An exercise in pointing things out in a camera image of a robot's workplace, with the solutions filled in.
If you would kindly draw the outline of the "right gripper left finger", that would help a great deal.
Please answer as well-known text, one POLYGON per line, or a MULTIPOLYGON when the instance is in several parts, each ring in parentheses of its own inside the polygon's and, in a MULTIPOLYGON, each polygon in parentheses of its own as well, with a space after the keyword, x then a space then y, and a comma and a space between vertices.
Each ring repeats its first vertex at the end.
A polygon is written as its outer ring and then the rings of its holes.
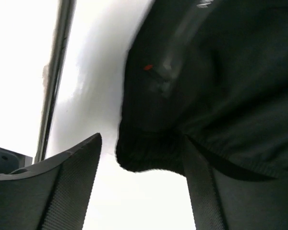
POLYGON ((101 147, 96 133, 41 162, 0 174, 0 230, 82 229, 101 147))

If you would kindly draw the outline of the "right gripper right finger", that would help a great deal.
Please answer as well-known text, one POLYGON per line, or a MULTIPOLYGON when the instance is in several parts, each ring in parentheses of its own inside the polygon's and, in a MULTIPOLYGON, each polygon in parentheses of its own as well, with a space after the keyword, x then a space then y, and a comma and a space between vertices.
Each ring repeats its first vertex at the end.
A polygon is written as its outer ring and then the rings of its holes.
POLYGON ((244 170, 187 137, 182 157, 198 230, 288 230, 288 176, 244 170))

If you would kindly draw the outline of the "black shorts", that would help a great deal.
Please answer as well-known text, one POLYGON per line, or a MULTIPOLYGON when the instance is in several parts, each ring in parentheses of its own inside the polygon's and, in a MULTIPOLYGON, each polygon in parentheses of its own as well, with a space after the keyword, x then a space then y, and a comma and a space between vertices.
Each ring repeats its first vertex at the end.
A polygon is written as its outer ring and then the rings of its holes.
POLYGON ((288 175, 288 0, 155 0, 128 52, 116 157, 183 174, 185 138, 216 166, 288 175))

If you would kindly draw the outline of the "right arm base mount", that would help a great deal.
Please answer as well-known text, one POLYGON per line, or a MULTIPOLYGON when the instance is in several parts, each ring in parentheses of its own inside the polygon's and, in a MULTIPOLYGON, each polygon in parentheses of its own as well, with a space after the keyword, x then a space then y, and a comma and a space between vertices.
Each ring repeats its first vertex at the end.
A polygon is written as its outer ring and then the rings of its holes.
POLYGON ((9 174, 32 164, 33 158, 0 148, 0 174, 9 174))

